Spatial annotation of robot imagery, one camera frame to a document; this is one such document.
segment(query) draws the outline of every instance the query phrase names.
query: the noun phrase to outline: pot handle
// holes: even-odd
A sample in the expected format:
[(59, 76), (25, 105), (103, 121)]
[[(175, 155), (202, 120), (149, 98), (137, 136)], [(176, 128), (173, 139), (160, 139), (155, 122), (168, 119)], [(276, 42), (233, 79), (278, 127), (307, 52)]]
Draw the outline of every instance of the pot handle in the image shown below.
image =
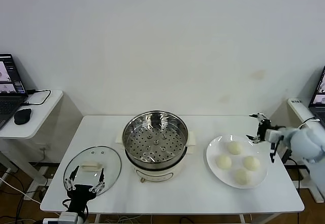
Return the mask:
[(195, 139), (195, 134), (193, 131), (190, 131), (188, 133), (188, 138), (187, 138), (187, 143), (186, 143), (186, 146), (187, 146), (186, 154), (193, 154), (196, 144), (197, 144), (197, 142)]
[(115, 139), (115, 143), (117, 145), (117, 147), (119, 149), (124, 149), (124, 146), (123, 146), (123, 140), (122, 140), (122, 135), (123, 135), (123, 131), (120, 131), (118, 134), (117, 134), (117, 137)]

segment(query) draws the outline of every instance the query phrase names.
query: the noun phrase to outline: robotic arm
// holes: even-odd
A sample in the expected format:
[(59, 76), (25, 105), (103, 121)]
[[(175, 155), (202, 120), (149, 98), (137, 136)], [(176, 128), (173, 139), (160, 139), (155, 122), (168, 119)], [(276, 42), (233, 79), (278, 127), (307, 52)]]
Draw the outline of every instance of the robotic arm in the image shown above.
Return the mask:
[[(72, 171), (69, 178), (64, 180), (68, 187), (67, 195), (70, 199), (63, 201), (63, 205), (66, 206), (68, 210), (61, 213), (57, 220), (58, 224), (82, 224), (86, 222), (88, 217), (87, 202), (93, 200), (97, 194), (105, 188), (104, 168), (102, 168), (99, 182), (96, 186), (74, 184), (78, 169), (79, 166)], [(71, 201), (69, 206), (65, 204), (67, 201)]]
[(270, 158), (274, 163), (274, 156), (280, 143), (293, 153), (302, 157), (310, 171), (310, 177), (317, 187), (325, 193), (325, 138), (315, 134), (312, 129), (295, 129), (292, 127), (271, 126), (271, 121), (258, 113), (250, 115), (259, 121), (255, 137), (247, 135), (253, 143), (270, 142)]

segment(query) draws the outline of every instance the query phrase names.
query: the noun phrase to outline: laptop screen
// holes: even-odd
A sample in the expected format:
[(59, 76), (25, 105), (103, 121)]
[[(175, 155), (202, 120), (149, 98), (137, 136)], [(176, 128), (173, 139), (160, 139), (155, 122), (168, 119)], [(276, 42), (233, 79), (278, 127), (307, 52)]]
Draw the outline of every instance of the laptop screen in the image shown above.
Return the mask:
[(325, 106), (325, 67), (309, 106)]
[(26, 94), (10, 54), (0, 54), (0, 96)]

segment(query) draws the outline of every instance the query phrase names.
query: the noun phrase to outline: laptop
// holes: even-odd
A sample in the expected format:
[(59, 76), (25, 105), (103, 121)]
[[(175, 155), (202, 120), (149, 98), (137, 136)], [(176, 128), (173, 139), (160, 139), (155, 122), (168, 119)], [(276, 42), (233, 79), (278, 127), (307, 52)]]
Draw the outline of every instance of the laptop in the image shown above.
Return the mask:
[(28, 98), (11, 54), (0, 54), (0, 129)]
[(311, 113), (320, 120), (325, 127), (325, 67), (321, 73), (320, 80), (309, 104)]

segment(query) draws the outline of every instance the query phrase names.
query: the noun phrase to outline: stainless steel steamer basket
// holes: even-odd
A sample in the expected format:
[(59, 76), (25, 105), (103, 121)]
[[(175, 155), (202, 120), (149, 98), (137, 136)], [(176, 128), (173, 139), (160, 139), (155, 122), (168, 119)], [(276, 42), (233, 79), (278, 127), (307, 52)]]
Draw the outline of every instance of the stainless steel steamer basket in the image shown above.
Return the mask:
[(122, 141), (129, 160), (145, 170), (165, 170), (183, 158), (188, 130), (178, 116), (148, 111), (124, 128)]

